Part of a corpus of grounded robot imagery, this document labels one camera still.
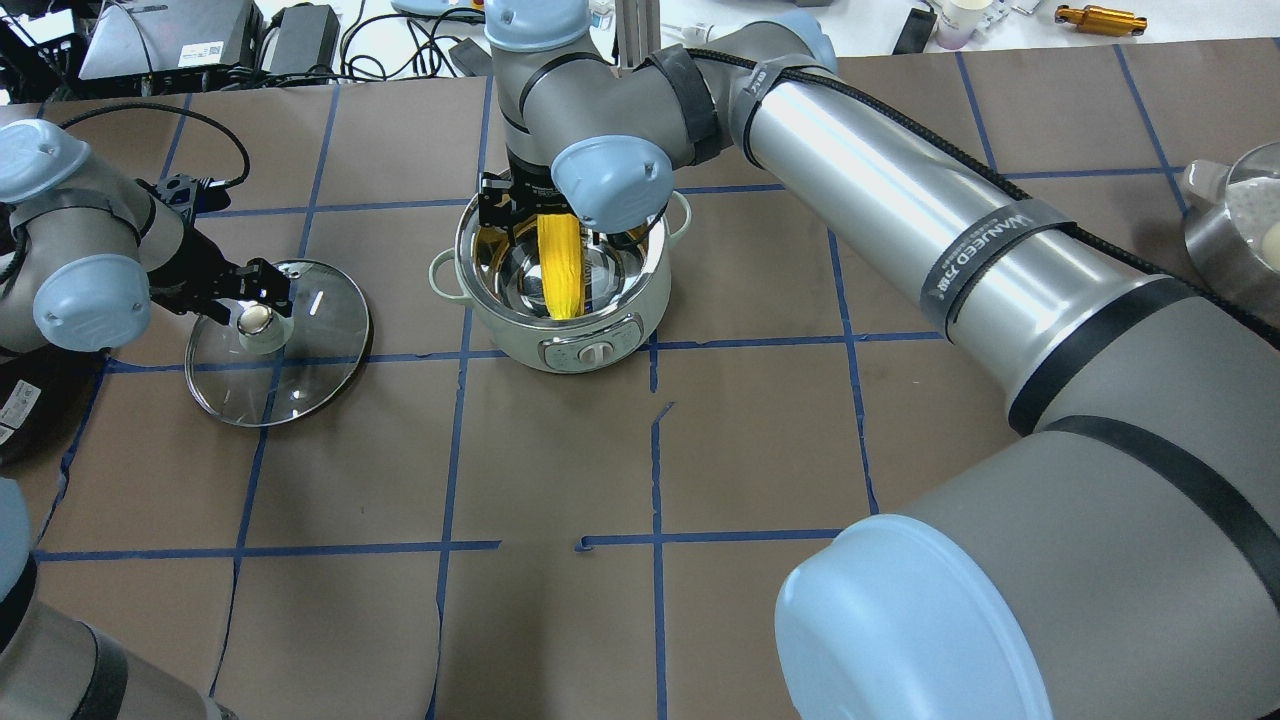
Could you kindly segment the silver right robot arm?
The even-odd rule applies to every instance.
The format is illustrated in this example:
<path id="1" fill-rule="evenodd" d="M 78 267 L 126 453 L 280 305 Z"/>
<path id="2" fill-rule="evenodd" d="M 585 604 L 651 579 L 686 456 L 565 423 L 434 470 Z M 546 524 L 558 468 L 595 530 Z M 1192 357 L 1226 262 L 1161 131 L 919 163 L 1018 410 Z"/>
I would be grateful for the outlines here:
<path id="1" fill-rule="evenodd" d="M 837 77 L 809 13 L 616 74 L 489 1 L 515 197 L 639 228 L 736 150 L 996 387 L 1012 441 L 783 580 L 803 719 L 1275 719 L 1277 333 Z"/>

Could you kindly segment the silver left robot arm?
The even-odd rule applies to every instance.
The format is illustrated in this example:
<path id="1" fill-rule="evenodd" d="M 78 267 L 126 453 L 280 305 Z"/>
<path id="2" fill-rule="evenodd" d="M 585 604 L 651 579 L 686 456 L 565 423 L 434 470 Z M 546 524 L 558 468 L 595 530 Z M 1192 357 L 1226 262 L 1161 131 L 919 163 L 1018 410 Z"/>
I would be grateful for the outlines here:
<path id="1" fill-rule="evenodd" d="M 255 259 L 229 263 L 157 190 L 125 177 L 60 126 L 3 128 L 3 204 L 14 249 L 3 264 L 3 351 L 128 345 L 151 307 L 223 325 L 247 300 L 288 316 L 289 281 Z M 232 719 L 209 694 L 38 597 L 20 487 L 3 480 L 3 716 Z"/>

